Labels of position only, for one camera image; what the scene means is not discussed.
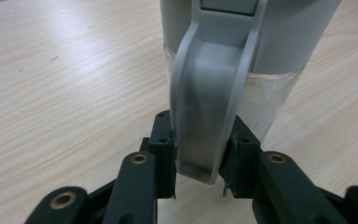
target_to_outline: brass insert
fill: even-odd
[[[145,155],[135,155],[131,158],[131,162],[135,164],[142,164],[147,161],[147,157]]]
[[[71,205],[76,199],[76,194],[72,191],[61,193],[53,198],[50,202],[50,207],[53,209],[63,209]]]
[[[286,158],[279,154],[269,154],[268,159],[272,162],[279,163],[279,164],[286,162]]]

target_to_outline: gray container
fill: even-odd
[[[339,0],[161,0],[178,173],[214,183],[238,114],[263,139]]]

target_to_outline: plastic handle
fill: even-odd
[[[253,63],[267,0],[258,1],[254,16],[202,10],[200,0],[192,4],[192,22],[171,79],[176,169],[213,184]]]

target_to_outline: light wooden surface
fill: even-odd
[[[164,60],[158,1],[0,0],[0,223],[114,179],[169,108]],[[336,194],[358,185],[358,1],[341,3],[263,149]],[[158,222],[255,223],[222,189],[178,176]]]

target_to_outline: wood grain surface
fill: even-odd
[[[0,0],[0,223],[116,178],[169,108],[162,44],[156,0]],[[358,185],[358,1],[342,1],[263,149],[338,195]],[[178,176],[158,222],[255,223],[223,186]]]

